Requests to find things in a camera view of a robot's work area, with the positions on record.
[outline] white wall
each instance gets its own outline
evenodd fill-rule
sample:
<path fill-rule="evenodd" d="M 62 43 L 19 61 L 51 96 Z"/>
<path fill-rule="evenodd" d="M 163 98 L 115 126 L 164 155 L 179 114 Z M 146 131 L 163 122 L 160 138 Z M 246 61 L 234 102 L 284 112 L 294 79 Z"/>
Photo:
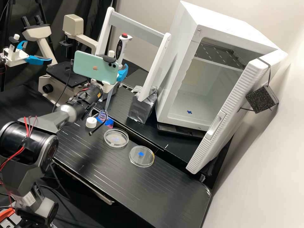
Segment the white wall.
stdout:
<path fill-rule="evenodd" d="M 291 40 L 303 21 L 303 0 L 186 0 L 210 10 L 217 11 L 248 22 L 270 38 L 283 50 L 290 48 Z M 162 33 L 170 30 L 179 0 L 120 0 L 117 11 L 131 19 Z M 119 35 L 115 29 L 111 48 L 115 50 Z M 125 59 L 149 70 L 157 48 L 140 39 L 128 43 Z"/>
<path fill-rule="evenodd" d="M 304 25 L 299 29 L 290 66 L 271 82 L 280 104 L 244 119 L 203 228 L 304 227 Z"/>

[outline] petri dish lid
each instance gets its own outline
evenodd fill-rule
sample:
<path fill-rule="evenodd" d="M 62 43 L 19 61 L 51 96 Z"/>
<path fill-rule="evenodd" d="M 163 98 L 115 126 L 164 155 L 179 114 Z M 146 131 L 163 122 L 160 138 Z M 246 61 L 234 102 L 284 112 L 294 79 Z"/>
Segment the petri dish lid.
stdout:
<path fill-rule="evenodd" d="M 112 128 L 104 133 L 104 140 L 111 147 L 121 148 L 128 144 L 129 136 L 124 130 Z"/>
<path fill-rule="evenodd" d="M 145 146 L 135 146 L 129 153 L 131 163 L 139 167 L 149 167 L 154 162 L 154 153 Z"/>

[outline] red wire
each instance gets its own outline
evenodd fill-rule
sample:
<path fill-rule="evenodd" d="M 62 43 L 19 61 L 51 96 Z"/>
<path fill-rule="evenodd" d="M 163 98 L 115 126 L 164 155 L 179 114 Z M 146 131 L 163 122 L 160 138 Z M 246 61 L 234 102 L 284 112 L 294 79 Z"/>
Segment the red wire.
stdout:
<path fill-rule="evenodd" d="M 29 129 L 28 129 L 28 124 L 26 122 L 26 117 L 24 117 L 24 123 L 25 123 L 25 128 L 26 128 L 26 136 L 29 136 Z"/>
<path fill-rule="evenodd" d="M 29 136 L 29 128 L 26 122 L 26 117 L 24 117 L 24 123 L 25 123 L 25 128 L 26 128 L 26 136 Z M 16 153 L 14 153 L 12 156 L 10 156 L 5 162 L 3 162 L 0 166 L 0 171 L 2 171 L 2 169 L 4 168 L 4 166 L 6 165 L 6 163 L 10 160 L 12 160 L 14 157 L 16 157 L 18 154 L 22 153 L 24 151 L 24 146 L 21 147 Z"/>
<path fill-rule="evenodd" d="M 24 147 L 21 147 L 16 153 L 14 153 L 12 156 L 10 156 L 1 166 L 0 166 L 0 171 L 2 171 L 2 169 L 4 168 L 4 166 L 6 165 L 6 163 L 10 160 L 12 160 L 14 157 L 16 157 L 18 154 L 22 153 L 22 151 L 24 150 Z"/>
<path fill-rule="evenodd" d="M 29 131 L 29 137 L 30 137 L 31 134 L 32 134 L 32 131 L 33 131 L 33 128 L 34 128 L 34 125 L 35 125 L 36 120 L 37 120 L 37 116 L 35 116 L 34 123 L 33 123 L 33 125 L 32 125 L 31 130 Z"/>
<path fill-rule="evenodd" d="M 26 128 L 26 137 L 29 137 L 30 134 L 32 133 L 32 130 L 33 130 L 33 128 L 34 128 L 34 124 L 35 124 L 36 119 L 37 119 L 37 116 L 35 117 L 33 126 L 32 126 L 32 128 L 30 129 L 30 131 L 29 131 L 29 128 L 28 128 L 28 125 L 27 125 L 27 122 L 26 122 L 26 117 L 24 117 L 24 123 L 25 123 L 25 128 Z M 7 163 L 8 161 L 12 160 L 12 159 L 13 159 L 14 157 L 16 157 L 18 154 L 21 154 L 21 153 L 24 151 L 24 149 L 25 149 L 25 147 L 22 146 L 16 153 L 14 153 L 14 154 L 13 154 L 12 156 L 10 156 L 5 162 L 3 162 L 3 164 L 0 166 L 0 171 L 2 171 L 2 169 L 4 168 L 4 166 L 6 165 L 6 163 Z M 10 206 L 13 207 L 13 206 L 12 206 L 12 200 L 11 200 L 11 198 L 10 198 L 10 192 L 6 189 L 4 183 L 1 182 L 0 184 L 2 184 L 3 187 L 5 188 L 5 190 L 6 190 L 7 194 L 8 194 L 8 196 L 9 196 Z"/>

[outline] microscope focus knob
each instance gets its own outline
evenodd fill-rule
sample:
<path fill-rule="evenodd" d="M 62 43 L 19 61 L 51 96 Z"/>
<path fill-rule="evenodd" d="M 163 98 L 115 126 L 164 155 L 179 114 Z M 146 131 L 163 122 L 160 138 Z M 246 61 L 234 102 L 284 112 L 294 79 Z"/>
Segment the microscope focus knob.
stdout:
<path fill-rule="evenodd" d="M 53 92 L 54 88 L 51 84 L 46 84 L 42 87 L 43 92 L 50 93 Z"/>
<path fill-rule="evenodd" d="M 108 52 L 108 56 L 109 56 L 110 58 L 114 58 L 114 56 L 115 56 L 115 52 L 114 52 L 114 51 L 112 51 L 112 50 L 109 50 L 109 52 Z"/>

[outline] white bottle cap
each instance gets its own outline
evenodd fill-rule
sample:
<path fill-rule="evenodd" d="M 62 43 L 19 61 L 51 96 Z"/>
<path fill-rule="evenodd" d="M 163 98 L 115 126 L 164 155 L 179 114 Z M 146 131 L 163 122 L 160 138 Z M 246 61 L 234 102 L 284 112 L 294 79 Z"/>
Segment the white bottle cap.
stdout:
<path fill-rule="evenodd" d="M 15 39 L 15 40 L 19 40 L 19 38 L 20 38 L 20 36 L 19 36 L 18 34 L 15 34 L 15 35 L 14 35 L 14 39 Z"/>
<path fill-rule="evenodd" d="M 108 52 L 108 56 L 109 56 L 110 58 L 114 58 L 114 56 L 115 56 L 115 52 L 114 52 L 114 51 L 112 51 L 112 50 L 109 50 L 109 52 Z"/>
<path fill-rule="evenodd" d="M 96 127 L 96 124 L 97 124 L 97 119 L 94 118 L 94 117 L 88 117 L 86 119 L 86 123 L 85 125 L 88 127 L 88 128 L 95 128 Z"/>

